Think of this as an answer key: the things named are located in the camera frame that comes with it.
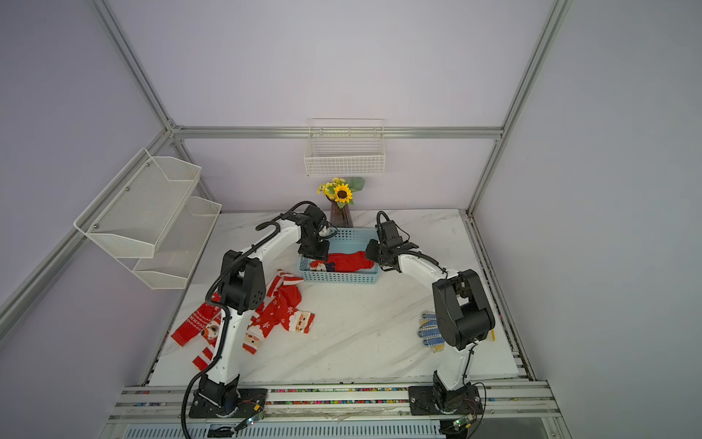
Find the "light blue plastic basket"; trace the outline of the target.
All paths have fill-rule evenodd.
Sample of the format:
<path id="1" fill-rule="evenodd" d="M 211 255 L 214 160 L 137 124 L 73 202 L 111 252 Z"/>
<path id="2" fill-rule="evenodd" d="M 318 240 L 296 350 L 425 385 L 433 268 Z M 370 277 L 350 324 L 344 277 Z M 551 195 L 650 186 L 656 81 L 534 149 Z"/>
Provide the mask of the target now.
<path id="1" fill-rule="evenodd" d="M 380 268 L 366 257 L 367 245 L 376 239 L 374 229 L 342 228 L 329 238 L 327 260 L 302 257 L 299 263 L 301 276 L 308 282 L 374 284 Z"/>

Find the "red snowman sock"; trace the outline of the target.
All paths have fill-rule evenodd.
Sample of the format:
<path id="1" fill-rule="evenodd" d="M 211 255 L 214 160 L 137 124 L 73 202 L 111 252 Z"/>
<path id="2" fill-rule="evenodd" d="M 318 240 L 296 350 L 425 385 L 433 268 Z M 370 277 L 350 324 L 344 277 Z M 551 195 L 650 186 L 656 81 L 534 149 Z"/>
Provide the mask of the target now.
<path id="1" fill-rule="evenodd" d="M 367 259 L 363 251 L 354 254 L 329 254 L 326 261 L 315 260 L 310 263 L 312 271 L 343 274 L 371 270 L 374 266 L 375 263 Z"/>

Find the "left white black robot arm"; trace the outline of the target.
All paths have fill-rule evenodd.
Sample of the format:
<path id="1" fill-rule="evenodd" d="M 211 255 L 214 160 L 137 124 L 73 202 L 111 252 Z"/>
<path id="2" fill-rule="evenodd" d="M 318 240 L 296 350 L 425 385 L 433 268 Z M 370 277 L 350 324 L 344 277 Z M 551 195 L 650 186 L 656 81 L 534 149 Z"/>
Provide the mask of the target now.
<path id="1" fill-rule="evenodd" d="M 226 417 L 239 405 L 238 383 L 241 359 L 237 351 L 253 312 L 263 303 L 267 292 L 265 267 L 293 245 L 307 258 L 328 256 L 328 238 L 321 232 L 328 227 L 327 216 L 312 201 L 301 201 L 273 219 L 260 223 L 256 230 L 268 230 L 244 250 L 229 251 L 222 260 L 220 274 L 208 289 L 205 303 L 219 310 L 219 336 L 210 364 L 188 384 L 187 395 L 195 402 L 209 404 Z"/>

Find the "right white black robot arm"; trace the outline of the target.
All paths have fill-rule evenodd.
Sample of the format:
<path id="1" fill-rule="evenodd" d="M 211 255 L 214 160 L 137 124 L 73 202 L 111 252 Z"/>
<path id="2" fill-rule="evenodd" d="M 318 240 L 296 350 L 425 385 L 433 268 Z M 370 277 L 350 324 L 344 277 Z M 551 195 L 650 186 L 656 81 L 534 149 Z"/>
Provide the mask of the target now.
<path id="1" fill-rule="evenodd" d="M 376 215 L 378 237 L 369 241 L 367 259 L 384 272 L 405 274 L 426 286 L 444 356 L 433 374 L 433 404 L 440 413 L 454 413 L 477 391 L 470 382 L 475 348 L 495 328 L 495 314 L 475 270 L 456 271 L 442 266 L 420 247 L 401 236 L 402 228 L 386 212 Z"/>

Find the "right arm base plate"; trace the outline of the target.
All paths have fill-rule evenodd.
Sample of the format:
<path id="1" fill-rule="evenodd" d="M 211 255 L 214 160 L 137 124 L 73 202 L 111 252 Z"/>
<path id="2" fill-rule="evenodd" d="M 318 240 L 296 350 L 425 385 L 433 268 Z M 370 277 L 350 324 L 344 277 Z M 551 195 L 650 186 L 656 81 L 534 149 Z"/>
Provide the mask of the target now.
<path id="1" fill-rule="evenodd" d="M 481 415 L 484 413 L 482 398 L 475 385 L 455 391 L 441 390 L 437 386 L 411 386 L 408 389 L 409 409 L 412 415 Z"/>

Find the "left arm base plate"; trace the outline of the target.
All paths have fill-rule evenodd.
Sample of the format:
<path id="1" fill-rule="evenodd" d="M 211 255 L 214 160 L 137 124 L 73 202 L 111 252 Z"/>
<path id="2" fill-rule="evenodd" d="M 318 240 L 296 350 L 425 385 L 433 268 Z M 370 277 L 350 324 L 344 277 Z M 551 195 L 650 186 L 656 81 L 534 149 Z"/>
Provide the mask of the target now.
<path id="1" fill-rule="evenodd" d="M 194 392 L 193 402 L 188 409 L 191 419 L 244 419 L 263 411 L 269 392 L 263 388 L 237 389 L 224 397 L 223 404 L 217 406 L 205 396 Z"/>

